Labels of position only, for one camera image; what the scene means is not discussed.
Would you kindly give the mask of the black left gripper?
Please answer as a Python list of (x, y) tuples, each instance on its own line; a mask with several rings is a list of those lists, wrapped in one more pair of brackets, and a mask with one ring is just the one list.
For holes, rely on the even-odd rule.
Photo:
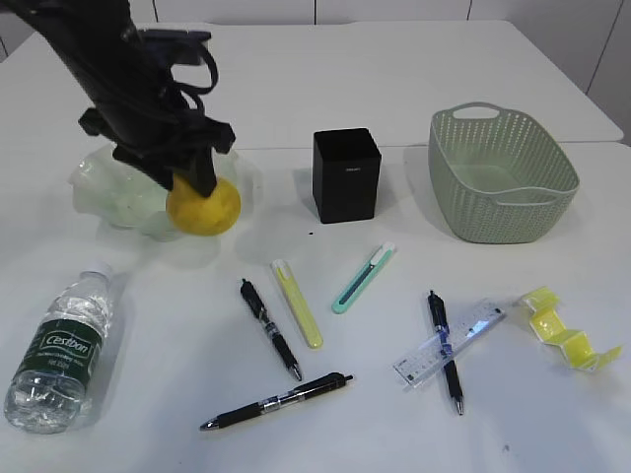
[(206, 31), (79, 28), (77, 81), (92, 103), (83, 130), (115, 143), (115, 157), (167, 191), (172, 170), (202, 197), (217, 186), (212, 151), (230, 150), (231, 126), (207, 116), (219, 81)]

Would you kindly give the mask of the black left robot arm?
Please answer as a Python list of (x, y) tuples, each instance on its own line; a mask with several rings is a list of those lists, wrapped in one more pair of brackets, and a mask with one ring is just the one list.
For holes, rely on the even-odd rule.
[(139, 31), (126, 1), (8, 1), (7, 9), (48, 42), (87, 94), (79, 119), (113, 142), (112, 156), (167, 191), (180, 177), (202, 197), (218, 184), (212, 155), (236, 141), (206, 114), (219, 82), (207, 34)]

